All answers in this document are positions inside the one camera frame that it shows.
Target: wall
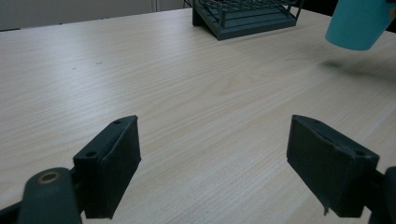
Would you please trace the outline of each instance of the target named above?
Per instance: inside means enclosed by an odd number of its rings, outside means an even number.
[[[0,0],[0,31],[154,11],[152,0]]]
[[[183,8],[183,0],[157,0],[159,11],[175,10]]]

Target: table surface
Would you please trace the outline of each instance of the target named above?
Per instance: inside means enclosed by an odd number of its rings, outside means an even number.
[[[286,159],[291,115],[319,119],[396,164],[396,38],[368,51],[330,17],[218,41],[181,9],[0,33],[0,207],[109,122],[139,117],[142,161],[112,221],[367,223],[323,216]]]

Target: blue cup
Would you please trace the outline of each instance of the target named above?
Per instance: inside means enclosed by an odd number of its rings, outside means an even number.
[[[345,49],[369,49],[394,19],[395,7],[386,0],[339,0],[326,39]]]

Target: wood grain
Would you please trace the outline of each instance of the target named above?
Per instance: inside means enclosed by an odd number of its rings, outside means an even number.
[[[286,160],[299,114],[396,164],[396,38],[339,49],[329,22],[218,41],[183,9],[1,33],[0,207],[136,114],[143,160],[114,219],[84,223],[367,223],[324,217]]]

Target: wire rack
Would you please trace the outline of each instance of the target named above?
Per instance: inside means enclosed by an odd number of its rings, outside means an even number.
[[[296,1],[291,2],[290,0],[199,0],[199,2],[207,8],[226,12],[257,10],[268,7],[294,5],[296,3]]]
[[[297,0],[193,0],[193,25],[208,25],[218,40],[294,26]]]

